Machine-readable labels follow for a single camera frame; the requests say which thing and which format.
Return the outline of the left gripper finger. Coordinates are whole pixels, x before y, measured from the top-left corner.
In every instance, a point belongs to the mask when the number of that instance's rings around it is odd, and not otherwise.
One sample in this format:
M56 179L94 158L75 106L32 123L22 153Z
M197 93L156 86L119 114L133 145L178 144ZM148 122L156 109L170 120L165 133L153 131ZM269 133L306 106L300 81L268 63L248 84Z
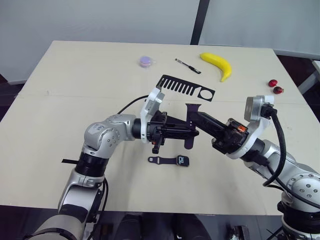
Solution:
M161 132L166 139L185 140L187 142L192 142L199 135L198 130L189 128L165 128Z
M188 128L190 130L195 130L196 126L192 123L191 120L181 120L172 116L167 116L166 117L166 123L168 127L174 127L174 128Z

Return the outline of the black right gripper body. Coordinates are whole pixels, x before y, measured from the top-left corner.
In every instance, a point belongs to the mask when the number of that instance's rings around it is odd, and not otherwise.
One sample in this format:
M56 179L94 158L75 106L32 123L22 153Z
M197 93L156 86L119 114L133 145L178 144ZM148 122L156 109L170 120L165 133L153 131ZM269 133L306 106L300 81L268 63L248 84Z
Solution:
M245 125L229 118L222 135L214 137L211 140L211 145L222 154L231 154L244 144L248 134L248 128Z

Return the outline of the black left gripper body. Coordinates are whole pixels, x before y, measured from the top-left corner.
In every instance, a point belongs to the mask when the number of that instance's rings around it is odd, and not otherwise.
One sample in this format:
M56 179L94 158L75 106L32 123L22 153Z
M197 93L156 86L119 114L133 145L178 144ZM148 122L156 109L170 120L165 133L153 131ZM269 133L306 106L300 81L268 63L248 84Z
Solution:
M147 123L147 140L153 145L152 153L158 154L159 149L165 143L162 130L167 122L167 112L156 111L151 120Z

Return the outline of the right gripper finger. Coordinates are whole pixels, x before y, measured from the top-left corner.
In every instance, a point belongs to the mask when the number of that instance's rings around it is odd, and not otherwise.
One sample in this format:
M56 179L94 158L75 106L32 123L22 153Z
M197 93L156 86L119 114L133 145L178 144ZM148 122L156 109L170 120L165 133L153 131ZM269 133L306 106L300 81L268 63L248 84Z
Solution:
M219 120L213 118L207 113L191 113L190 120L192 123L211 135L216 139L222 139L225 134L225 124L220 122Z
M205 112L198 113L198 127L209 135L222 135L226 125Z

